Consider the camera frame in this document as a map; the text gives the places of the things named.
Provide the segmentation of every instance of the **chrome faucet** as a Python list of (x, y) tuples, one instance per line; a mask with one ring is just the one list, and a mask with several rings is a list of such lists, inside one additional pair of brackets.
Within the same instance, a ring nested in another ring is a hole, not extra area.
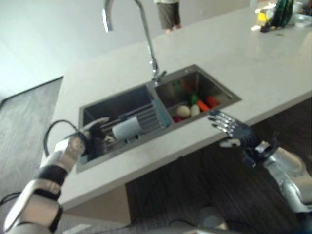
[[(149, 32), (149, 29), (148, 29), (148, 26), (147, 26), (147, 21), (146, 21), (146, 15), (145, 15), (144, 8), (143, 8), (142, 3), (141, 3), (140, 0), (134, 0), (134, 1), (136, 2), (137, 6), (138, 6), (138, 8), (139, 8), (139, 10), (141, 12), (141, 18), (142, 18), (144, 32), (145, 32), (145, 36), (146, 36), (146, 40), (147, 40), (147, 48), (148, 48), (148, 52), (149, 52), (149, 54), (151, 56), (150, 64), (151, 64), (152, 69), (153, 69), (152, 81), (154, 81), (154, 83), (156, 85), (158, 85), (160, 83), (161, 79), (165, 76), (165, 74), (167, 72), (163, 71), (162, 73), (159, 74), (158, 63), (157, 63), (157, 60), (155, 58), (154, 49), (153, 49), (153, 45), (152, 45), (150, 32)], [(113, 4), (113, 0), (104, 0), (103, 23), (104, 23), (105, 31), (107, 33), (113, 30), (112, 21), (111, 21), (112, 4)]]

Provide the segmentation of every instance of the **kitchen counter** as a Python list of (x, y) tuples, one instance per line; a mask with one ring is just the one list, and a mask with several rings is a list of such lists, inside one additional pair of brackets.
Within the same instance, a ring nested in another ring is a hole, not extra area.
[[(250, 30), (255, 18), (244, 8), (155, 38), (161, 70), (171, 73), (198, 65), (242, 99), (223, 110), (248, 124), (311, 97), (311, 27), (262, 34)], [(78, 125), (81, 106), (150, 80), (148, 61), (146, 42), (141, 42), (74, 65), (64, 76), (53, 120), (67, 119)], [(55, 127), (49, 148), (71, 132), (65, 124)], [(119, 188), (121, 200), (127, 203), (122, 188), (125, 183), (222, 137), (203, 117), (86, 171), (77, 173), (74, 169), (63, 186), (60, 202), (70, 210)]]

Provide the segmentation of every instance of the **dark wooden floor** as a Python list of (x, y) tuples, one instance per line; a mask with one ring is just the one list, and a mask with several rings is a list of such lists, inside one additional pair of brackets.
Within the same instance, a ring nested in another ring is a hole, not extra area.
[[(41, 141), (60, 82), (21, 94), (2, 105), (0, 197), (22, 189), (38, 167)], [(311, 110), (308, 99), (254, 126), (267, 140), (273, 131), (280, 131), (282, 147), (301, 156), (310, 174)], [(137, 218), (130, 228), (105, 233), (140, 234), (178, 218), (197, 223), (200, 209), (208, 205), (219, 208), (232, 229), (247, 234), (283, 234), (297, 229), (294, 214), (267, 171), (260, 165), (248, 168), (241, 158), (238, 149), (221, 149), (216, 143), (128, 183), (133, 216)], [(1, 224), (10, 205), (0, 208)], [(57, 233), (75, 225), (65, 219)], [(102, 230), (93, 226), (79, 234)]]

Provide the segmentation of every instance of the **person's legs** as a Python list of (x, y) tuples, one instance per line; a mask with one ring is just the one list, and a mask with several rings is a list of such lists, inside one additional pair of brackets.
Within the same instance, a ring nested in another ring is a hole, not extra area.
[(182, 27), (179, 8), (180, 8), (180, 4), (175, 3), (173, 6), (173, 9), (174, 9), (174, 23), (175, 23), (176, 29), (179, 29)]
[(173, 4), (158, 3), (157, 6), (161, 28), (164, 29), (166, 33), (172, 32), (175, 24)]

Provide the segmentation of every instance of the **double sink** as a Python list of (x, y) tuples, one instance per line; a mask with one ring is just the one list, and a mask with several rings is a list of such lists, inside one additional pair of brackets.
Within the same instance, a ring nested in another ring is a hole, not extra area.
[[(102, 125), (103, 132), (109, 137), (106, 141), (96, 141), (94, 153), (80, 158), (77, 171), (93, 167), (205, 116), (207, 113), (201, 112), (181, 122), (174, 122), (173, 116), (177, 115), (177, 108), (181, 105), (190, 106), (190, 96), (194, 94), (207, 106), (210, 104), (207, 103), (207, 97), (212, 97), (214, 99), (212, 108), (217, 109), (240, 100), (237, 95), (198, 66), (192, 65), (166, 75), (158, 85), (150, 81), (81, 107), (79, 126), (82, 127), (101, 117), (109, 117), (109, 122)], [(143, 131), (132, 139), (114, 141), (112, 128), (132, 117), (137, 117)]]

